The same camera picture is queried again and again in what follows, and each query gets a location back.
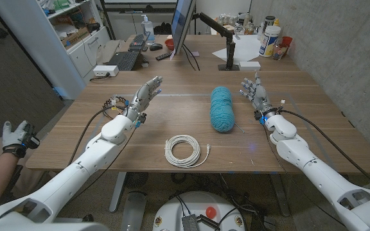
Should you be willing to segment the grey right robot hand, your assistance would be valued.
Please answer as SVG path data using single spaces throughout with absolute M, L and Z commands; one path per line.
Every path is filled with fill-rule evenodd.
M 265 124 L 267 119 L 276 114 L 276 108 L 271 105 L 269 96 L 261 84 L 259 74 L 256 73 L 254 77 L 254 81 L 248 78 L 243 79 L 241 85 L 245 91 L 240 90 L 240 94 L 252 103 L 255 120 Z

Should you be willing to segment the person's white gloved hand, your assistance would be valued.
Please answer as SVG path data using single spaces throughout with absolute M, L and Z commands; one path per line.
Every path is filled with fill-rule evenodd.
M 28 124 L 27 121 L 23 121 L 13 132 L 11 122 L 5 121 L 3 125 L 3 134 L 2 134 L 3 148 L 13 146 L 14 144 L 22 144 L 22 141 L 26 134 L 24 129 L 27 124 Z

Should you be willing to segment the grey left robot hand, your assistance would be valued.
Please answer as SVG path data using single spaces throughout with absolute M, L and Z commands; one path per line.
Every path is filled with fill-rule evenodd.
M 158 87 L 163 82 L 162 76 L 156 76 L 142 85 L 134 94 L 129 106 L 123 111 L 122 115 L 135 121 L 141 112 L 145 111 L 150 101 L 161 92 Z

